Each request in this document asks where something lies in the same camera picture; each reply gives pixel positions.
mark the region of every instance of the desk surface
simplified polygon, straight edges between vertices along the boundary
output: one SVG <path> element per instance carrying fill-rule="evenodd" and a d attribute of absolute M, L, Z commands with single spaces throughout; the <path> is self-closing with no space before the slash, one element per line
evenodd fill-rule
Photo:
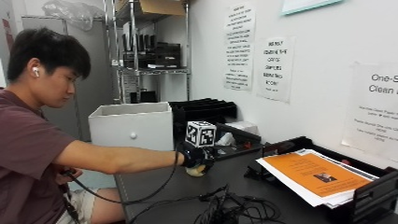
<path fill-rule="evenodd" d="M 331 223 L 326 219 L 327 208 L 312 208 L 286 187 L 276 188 L 267 183 L 243 177 L 246 166 L 254 159 L 256 159 L 255 153 L 250 153 L 224 161 L 218 161 L 208 173 L 202 177 L 191 177 L 184 173 L 183 168 L 176 167 L 174 176 L 159 194 L 145 203 L 123 207 L 126 220 L 130 220 L 155 201 L 196 196 L 228 184 L 230 192 L 236 195 L 256 196 L 274 203 L 280 210 L 279 221 L 288 224 Z M 160 186 L 170 172 L 171 168 L 163 168 L 139 174 L 115 175 L 114 178 L 122 201 L 133 201 L 148 195 Z M 206 207 L 207 203 L 202 203 L 198 200 L 171 203 L 142 214 L 137 219 L 137 223 L 194 223 L 198 214 L 203 212 Z M 250 219 L 242 219 L 239 224 L 243 223 L 251 223 Z M 398 215 L 387 216 L 377 223 L 396 224 Z"/>

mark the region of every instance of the orange paper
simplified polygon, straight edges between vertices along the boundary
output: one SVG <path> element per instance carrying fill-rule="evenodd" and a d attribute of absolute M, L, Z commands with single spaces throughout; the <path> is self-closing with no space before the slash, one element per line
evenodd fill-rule
<path fill-rule="evenodd" d="M 357 189 L 369 181 L 312 154 L 262 158 L 296 184 L 319 197 Z"/>

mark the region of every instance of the hand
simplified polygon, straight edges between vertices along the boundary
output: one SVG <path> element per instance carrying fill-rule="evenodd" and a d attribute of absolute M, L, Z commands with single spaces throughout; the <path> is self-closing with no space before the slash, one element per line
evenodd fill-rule
<path fill-rule="evenodd" d="M 180 166 L 191 168 L 199 165 L 212 166 L 214 157 L 206 147 L 194 147 L 188 143 L 182 143 L 179 153 L 183 155 L 183 163 Z"/>
<path fill-rule="evenodd" d="M 54 177 L 54 182 L 58 184 L 58 185 L 63 185 L 66 182 L 71 182 L 71 178 L 66 175 L 61 175 L 61 172 L 65 171 L 65 170 L 73 170 L 74 171 L 74 174 L 73 174 L 73 177 L 77 178 L 82 173 L 83 171 L 81 169 L 77 169 L 77 168 L 69 168 L 69 167 L 63 167 L 62 170 L 59 170 L 59 172 L 57 173 L 55 177 Z"/>

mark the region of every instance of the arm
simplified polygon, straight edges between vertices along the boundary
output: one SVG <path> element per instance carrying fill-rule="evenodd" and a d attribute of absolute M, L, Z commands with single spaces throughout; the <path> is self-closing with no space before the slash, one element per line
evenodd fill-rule
<path fill-rule="evenodd" d="M 175 151 L 155 151 L 138 147 L 98 147 L 73 141 L 53 160 L 54 164 L 77 167 L 105 174 L 137 173 L 171 166 Z"/>

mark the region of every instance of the paper stack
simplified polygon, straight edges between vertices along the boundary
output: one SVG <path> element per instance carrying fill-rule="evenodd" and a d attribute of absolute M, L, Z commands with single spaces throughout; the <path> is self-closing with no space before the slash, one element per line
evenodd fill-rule
<path fill-rule="evenodd" d="M 311 206 L 347 203 L 353 190 L 377 178 L 311 149 L 255 161 Z"/>

